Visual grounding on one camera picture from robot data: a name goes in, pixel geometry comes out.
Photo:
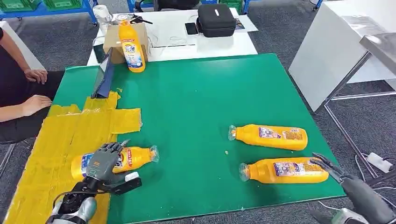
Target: green table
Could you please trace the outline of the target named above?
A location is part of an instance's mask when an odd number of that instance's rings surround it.
[[[69,70],[54,103],[80,107],[96,70]],[[72,96],[64,91],[78,89]],[[141,74],[115,69],[117,108],[141,108],[140,132],[119,135],[130,145],[157,145],[159,163],[138,169],[143,186],[112,196],[109,224],[189,217],[344,195],[332,179],[318,184],[262,184],[239,179],[241,162],[311,156],[336,161],[275,54],[150,62]],[[303,151],[229,141],[228,127],[296,126],[308,133]]]

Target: cardboard box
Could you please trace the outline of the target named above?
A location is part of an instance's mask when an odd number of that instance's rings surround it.
[[[144,58],[148,60],[148,52],[149,52],[149,38],[147,37],[146,25],[144,23],[136,23],[131,24],[131,26],[136,30],[139,36],[139,42],[141,45],[141,49],[144,54]],[[118,36],[119,27],[118,26],[109,26],[107,29],[107,33],[105,35],[105,43],[103,44],[103,50],[107,53],[111,47],[113,47],[113,53],[111,57],[111,61],[114,64],[125,63],[124,52],[122,51],[121,41]]]

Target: floor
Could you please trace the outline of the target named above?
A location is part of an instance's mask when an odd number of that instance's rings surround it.
[[[125,0],[105,3],[113,13],[127,11]],[[296,54],[316,12],[312,12],[308,0],[258,0],[251,2],[249,18],[259,31],[250,37],[259,53],[275,52],[287,69]],[[87,14],[70,14],[51,17],[8,20],[20,38],[28,45],[48,70],[60,70],[65,66],[85,65],[91,52],[91,44],[98,28],[90,24]],[[350,84],[341,94],[389,91],[383,81]],[[396,97],[353,99],[330,104],[355,143],[366,152],[381,156],[396,156]],[[351,174],[359,175],[351,147],[338,131],[325,111],[313,114],[324,138],[341,167]],[[4,218],[11,195],[24,169],[34,139],[21,142],[14,150],[3,176],[0,178],[0,222]],[[7,146],[0,145],[0,159]],[[396,181],[384,183],[395,186]],[[396,191],[383,190],[381,194],[396,203]],[[324,201],[336,208],[353,208],[346,198]],[[326,217],[334,215],[318,202],[285,205],[274,208],[243,210],[238,212],[209,215],[161,222],[164,224],[258,224],[258,223],[317,223],[312,213]]]

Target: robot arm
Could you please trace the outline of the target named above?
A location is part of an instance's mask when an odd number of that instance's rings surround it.
[[[46,224],[86,224],[95,214],[97,194],[121,195],[141,186],[137,172],[113,173],[113,167],[127,142],[111,142],[96,150],[88,163],[84,180],[78,182],[72,191],[55,198]],[[62,195],[63,199],[55,203]]]
[[[342,186],[356,211],[370,224],[389,224],[396,220],[396,214],[392,209],[364,181],[345,173],[321,154],[313,153],[313,156],[315,159],[311,159],[311,162],[326,170]]]

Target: orange bottle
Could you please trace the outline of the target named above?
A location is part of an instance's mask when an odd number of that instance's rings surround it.
[[[241,163],[239,177],[261,183],[319,183],[327,180],[329,173],[310,162],[310,157],[264,159],[254,164]]]
[[[135,29],[129,23],[130,17],[127,14],[117,15],[120,30],[119,37],[122,44],[125,60],[131,72],[142,72],[146,69],[146,61],[144,58],[139,37]]]
[[[307,132],[298,127],[264,125],[230,126],[229,140],[240,140],[249,145],[303,150],[308,144]]]
[[[71,175],[75,180],[81,181],[86,175],[86,168],[93,153],[77,156],[71,162]],[[120,173],[140,168],[149,162],[158,162],[159,153],[157,146],[151,148],[125,147],[120,158],[113,168],[113,173]]]

